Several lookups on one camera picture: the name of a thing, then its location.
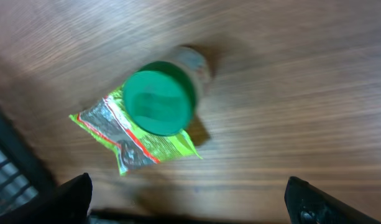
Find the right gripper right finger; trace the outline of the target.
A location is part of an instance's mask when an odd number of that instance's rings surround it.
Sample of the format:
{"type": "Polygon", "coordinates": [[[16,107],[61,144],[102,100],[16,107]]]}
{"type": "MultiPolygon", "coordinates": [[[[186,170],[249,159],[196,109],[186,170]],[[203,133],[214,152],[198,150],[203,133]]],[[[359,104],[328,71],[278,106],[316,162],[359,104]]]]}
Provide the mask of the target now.
{"type": "Polygon", "coordinates": [[[285,190],[291,224],[381,224],[298,177],[285,190]]]}

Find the green lid jar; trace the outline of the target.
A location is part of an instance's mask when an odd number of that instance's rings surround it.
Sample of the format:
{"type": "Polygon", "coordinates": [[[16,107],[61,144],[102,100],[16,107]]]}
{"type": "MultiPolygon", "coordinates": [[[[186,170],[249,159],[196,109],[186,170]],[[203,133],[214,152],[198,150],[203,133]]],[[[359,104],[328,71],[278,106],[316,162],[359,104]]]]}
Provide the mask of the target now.
{"type": "Polygon", "coordinates": [[[124,82],[124,109],[144,131],[175,135],[191,123],[211,80],[204,55],[180,45],[143,65],[124,82]]]}

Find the green candy bag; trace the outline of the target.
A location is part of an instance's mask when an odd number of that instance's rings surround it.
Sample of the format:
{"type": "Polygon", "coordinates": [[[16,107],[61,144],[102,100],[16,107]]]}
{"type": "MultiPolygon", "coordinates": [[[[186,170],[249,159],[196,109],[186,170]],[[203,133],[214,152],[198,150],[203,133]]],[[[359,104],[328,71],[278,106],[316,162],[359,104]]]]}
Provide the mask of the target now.
{"type": "Polygon", "coordinates": [[[70,119],[115,154],[121,175],[141,167],[199,155],[183,129],[173,136],[157,136],[138,127],[125,111],[120,86],[87,110],[71,114],[70,119]]]}

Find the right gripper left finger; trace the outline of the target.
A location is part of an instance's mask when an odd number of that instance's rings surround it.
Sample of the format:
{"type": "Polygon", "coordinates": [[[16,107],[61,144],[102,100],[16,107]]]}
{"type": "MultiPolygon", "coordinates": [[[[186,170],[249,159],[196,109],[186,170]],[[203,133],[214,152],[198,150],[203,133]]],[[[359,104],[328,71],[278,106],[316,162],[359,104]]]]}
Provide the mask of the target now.
{"type": "Polygon", "coordinates": [[[89,174],[81,174],[42,193],[27,204],[0,216],[0,224],[86,223],[93,184],[89,174]]]}

